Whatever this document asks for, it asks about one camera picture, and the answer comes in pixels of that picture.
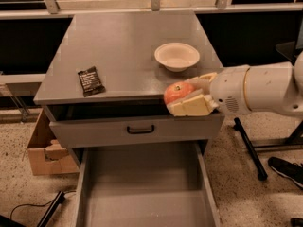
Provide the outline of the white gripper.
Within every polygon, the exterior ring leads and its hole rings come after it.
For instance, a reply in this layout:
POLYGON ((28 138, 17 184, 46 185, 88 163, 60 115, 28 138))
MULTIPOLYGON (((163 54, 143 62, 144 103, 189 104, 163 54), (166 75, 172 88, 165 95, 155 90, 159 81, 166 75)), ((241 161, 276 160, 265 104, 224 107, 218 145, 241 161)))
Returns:
POLYGON ((216 72, 187 79, 196 88, 208 88, 210 95, 197 95, 170 103, 167 108, 173 116, 206 116, 215 109, 224 114, 249 114, 245 100, 245 76, 248 65, 228 67, 216 72))

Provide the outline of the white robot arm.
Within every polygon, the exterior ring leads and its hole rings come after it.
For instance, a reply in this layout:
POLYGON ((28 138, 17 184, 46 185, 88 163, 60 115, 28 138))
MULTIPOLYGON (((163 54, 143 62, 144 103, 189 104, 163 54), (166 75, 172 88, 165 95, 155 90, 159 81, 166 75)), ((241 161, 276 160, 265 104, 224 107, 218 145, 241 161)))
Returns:
POLYGON ((171 84, 164 101, 174 116, 273 112, 303 116, 302 59, 227 67, 171 84))

